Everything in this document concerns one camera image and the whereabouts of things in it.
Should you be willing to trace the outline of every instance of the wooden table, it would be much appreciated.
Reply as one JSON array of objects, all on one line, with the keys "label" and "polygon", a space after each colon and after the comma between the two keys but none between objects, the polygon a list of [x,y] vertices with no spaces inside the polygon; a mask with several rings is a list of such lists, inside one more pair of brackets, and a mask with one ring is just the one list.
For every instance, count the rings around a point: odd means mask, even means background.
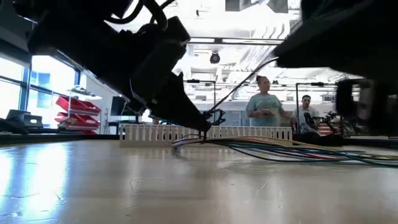
[{"label": "wooden table", "polygon": [[398,223],[398,169],[117,141],[0,148],[0,223]]}]

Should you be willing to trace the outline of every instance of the white cable tray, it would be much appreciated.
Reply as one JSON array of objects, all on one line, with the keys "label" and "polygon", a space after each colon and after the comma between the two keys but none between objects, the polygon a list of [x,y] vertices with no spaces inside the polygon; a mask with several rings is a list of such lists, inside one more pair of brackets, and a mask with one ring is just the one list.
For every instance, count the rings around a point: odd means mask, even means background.
[{"label": "white cable tray", "polygon": [[[120,147],[170,147],[175,140],[197,138],[199,132],[193,129],[172,125],[122,124],[120,125]],[[292,128],[213,126],[208,138],[238,136],[267,136],[292,140]]]}]

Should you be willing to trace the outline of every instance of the security camera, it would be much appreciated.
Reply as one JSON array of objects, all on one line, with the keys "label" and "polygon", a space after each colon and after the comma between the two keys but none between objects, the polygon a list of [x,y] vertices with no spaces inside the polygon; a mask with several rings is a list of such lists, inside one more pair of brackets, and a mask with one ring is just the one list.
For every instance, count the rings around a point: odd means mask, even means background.
[{"label": "security camera", "polygon": [[220,62],[220,56],[218,55],[218,52],[211,53],[210,63],[219,63],[219,62]]}]

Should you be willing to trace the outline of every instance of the man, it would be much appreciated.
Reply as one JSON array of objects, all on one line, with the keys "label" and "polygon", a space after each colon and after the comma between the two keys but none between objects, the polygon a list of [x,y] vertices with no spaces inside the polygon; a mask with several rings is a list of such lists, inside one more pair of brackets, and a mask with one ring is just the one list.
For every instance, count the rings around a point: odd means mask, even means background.
[{"label": "man", "polygon": [[292,122],[295,118],[284,111],[282,103],[275,95],[268,93],[270,82],[267,77],[256,77],[260,93],[252,96],[246,107],[248,117],[252,118],[251,126],[279,127],[280,117]]},{"label": "man", "polygon": [[[312,118],[319,115],[318,111],[310,106],[311,96],[304,95],[302,97],[302,105],[298,108],[298,121],[300,122],[300,132],[315,131],[306,123],[305,113],[308,113]],[[297,119],[297,109],[293,112],[293,116]]]}]

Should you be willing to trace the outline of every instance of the window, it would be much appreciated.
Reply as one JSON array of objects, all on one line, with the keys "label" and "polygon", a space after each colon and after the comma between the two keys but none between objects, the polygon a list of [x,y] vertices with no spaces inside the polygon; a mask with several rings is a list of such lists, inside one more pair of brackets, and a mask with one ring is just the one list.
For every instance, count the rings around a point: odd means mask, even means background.
[{"label": "window", "polygon": [[24,74],[24,67],[10,60],[0,57],[0,76],[21,81]]},{"label": "window", "polygon": [[9,110],[18,110],[20,92],[19,85],[0,80],[0,118],[7,118]]},{"label": "window", "polygon": [[30,90],[27,102],[27,110],[32,115],[43,117],[42,122],[45,128],[57,128],[54,120],[58,112],[62,112],[61,107],[55,104],[58,96]]},{"label": "window", "polygon": [[50,56],[33,56],[30,84],[68,95],[75,85],[75,70]]}]

